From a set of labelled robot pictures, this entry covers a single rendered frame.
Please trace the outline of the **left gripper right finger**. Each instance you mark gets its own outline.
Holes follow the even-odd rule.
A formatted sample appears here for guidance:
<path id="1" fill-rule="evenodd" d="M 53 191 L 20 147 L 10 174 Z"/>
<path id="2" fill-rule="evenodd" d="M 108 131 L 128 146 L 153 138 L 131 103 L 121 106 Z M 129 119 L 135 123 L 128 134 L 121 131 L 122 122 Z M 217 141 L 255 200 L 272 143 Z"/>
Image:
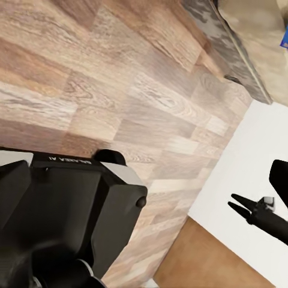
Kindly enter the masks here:
<path id="1" fill-rule="evenodd" d="M 274 160 L 269 174 L 269 181 L 288 207 L 288 162 Z"/>

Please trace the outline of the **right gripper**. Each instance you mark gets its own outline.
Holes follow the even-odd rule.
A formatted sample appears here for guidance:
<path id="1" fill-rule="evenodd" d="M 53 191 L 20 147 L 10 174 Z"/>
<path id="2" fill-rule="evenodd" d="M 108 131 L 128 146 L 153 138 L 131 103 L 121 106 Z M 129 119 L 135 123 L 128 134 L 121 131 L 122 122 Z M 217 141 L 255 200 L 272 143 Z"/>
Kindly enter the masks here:
<path id="1" fill-rule="evenodd" d="M 267 210 L 264 203 L 255 202 L 237 194 L 231 194 L 231 196 L 244 207 L 230 201 L 227 204 L 239 213 L 248 224 L 254 224 L 264 232 L 280 240 L 277 235 L 282 232 L 288 221 Z"/>

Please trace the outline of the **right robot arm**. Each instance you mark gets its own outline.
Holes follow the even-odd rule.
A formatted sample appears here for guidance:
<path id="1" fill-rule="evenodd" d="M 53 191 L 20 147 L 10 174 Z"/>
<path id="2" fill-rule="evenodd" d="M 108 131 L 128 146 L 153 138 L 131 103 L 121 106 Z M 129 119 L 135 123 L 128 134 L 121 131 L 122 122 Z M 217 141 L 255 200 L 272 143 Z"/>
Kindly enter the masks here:
<path id="1" fill-rule="evenodd" d="M 288 221 L 276 215 L 275 197 L 264 196 L 259 202 L 231 194 L 244 207 L 228 201 L 228 205 L 239 213 L 248 224 L 254 224 L 266 233 L 288 245 Z"/>

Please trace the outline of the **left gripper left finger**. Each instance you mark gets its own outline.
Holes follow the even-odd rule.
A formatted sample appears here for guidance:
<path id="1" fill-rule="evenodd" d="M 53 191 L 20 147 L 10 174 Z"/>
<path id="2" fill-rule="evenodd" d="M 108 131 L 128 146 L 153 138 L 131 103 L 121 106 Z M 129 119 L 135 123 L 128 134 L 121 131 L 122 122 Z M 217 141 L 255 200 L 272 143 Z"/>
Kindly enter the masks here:
<path id="1" fill-rule="evenodd" d="M 0 166 L 0 231 L 31 183 L 26 160 Z"/>

